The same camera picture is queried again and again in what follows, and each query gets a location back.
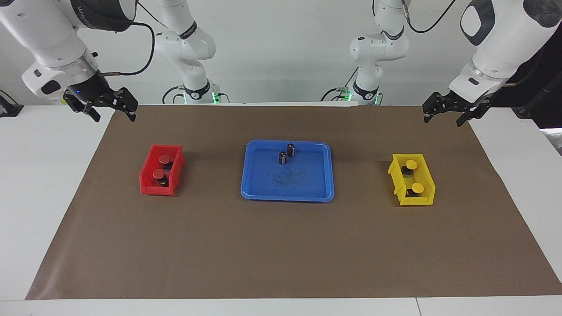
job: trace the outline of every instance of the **brown paper mat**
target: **brown paper mat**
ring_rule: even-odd
[[[562,294],[469,124],[418,107],[143,106],[116,114],[27,299]],[[252,139],[323,141],[336,197],[240,194]],[[143,196],[153,143],[183,145],[177,197]],[[423,153],[430,207],[399,207],[393,153]]]

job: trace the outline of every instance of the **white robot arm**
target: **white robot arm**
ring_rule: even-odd
[[[79,28],[124,31],[134,23],[138,0],[0,0],[0,21],[36,62],[22,75],[37,96],[61,96],[75,112],[99,121],[94,107],[108,106],[136,118],[137,100],[126,89],[113,91],[84,42]],[[198,60],[215,54],[215,42],[191,16],[185,0],[157,0],[171,31],[156,37],[156,51],[182,76],[186,97],[213,103],[219,87],[207,79]]]
[[[377,1],[375,13],[375,21],[382,32],[358,37],[350,46],[351,57],[358,63],[359,72],[347,90],[350,92],[349,100],[361,105],[372,105],[377,100],[383,75],[377,63],[404,58],[410,49],[410,41],[404,34],[406,20],[401,0]]]
[[[462,112],[457,125],[479,119],[497,92],[553,35],[562,19],[562,0],[472,0],[461,29],[477,51],[451,82],[451,92],[434,92],[424,103],[425,122],[448,111]]]
[[[113,107],[134,121],[137,100],[126,88],[109,87],[76,31],[86,26],[124,31],[133,23],[135,8],[134,0],[0,0],[0,21],[35,57],[22,78],[36,95],[60,98],[64,93],[75,112],[95,121],[99,114],[93,106]]]
[[[156,53],[178,68],[186,103],[214,103],[220,87],[207,79],[199,60],[215,55],[215,41],[197,25],[185,0],[158,0],[158,8],[170,31],[156,36]]]

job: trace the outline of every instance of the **red plastic bin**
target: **red plastic bin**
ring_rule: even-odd
[[[152,145],[139,175],[139,181],[141,183],[140,191],[142,194],[174,195],[174,191],[179,185],[179,176],[182,173],[182,167],[185,165],[182,148],[182,146],[173,145]],[[171,170],[166,173],[168,177],[167,187],[160,186],[158,180],[152,176],[152,173],[156,169],[162,169],[162,164],[159,162],[160,156],[162,155],[169,155],[170,161],[173,162]]]

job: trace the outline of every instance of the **gray wall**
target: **gray wall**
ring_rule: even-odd
[[[413,1],[414,26],[432,24],[450,0]],[[460,31],[468,0],[455,3],[431,32],[408,28],[410,53],[402,60],[381,62],[383,104],[419,105],[433,92],[446,92],[449,82],[475,49]],[[142,3],[156,16],[155,1]],[[330,88],[342,86],[356,65],[349,56],[354,37],[378,34],[370,0],[190,0],[200,27],[213,36],[217,54],[204,61],[207,74],[233,102],[317,101]],[[164,28],[140,10],[137,21]],[[124,33],[84,29],[79,35],[99,53],[102,71],[135,71],[148,58],[148,30],[132,26]],[[32,55],[0,28],[0,88],[20,103],[49,103],[34,96],[20,75]],[[174,67],[160,56],[141,75],[110,78],[113,89],[128,87],[141,103],[160,103],[164,91],[181,84]]]

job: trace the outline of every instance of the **red cap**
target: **red cap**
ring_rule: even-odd
[[[158,159],[158,161],[162,164],[165,165],[167,163],[170,162],[170,155],[162,155],[160,156],[160,159]]]
[[[152,173],[152,177],[155,178],[156,180],[162,179],[165,175],[166,173],[164,172],[164,169],[156,169]]]

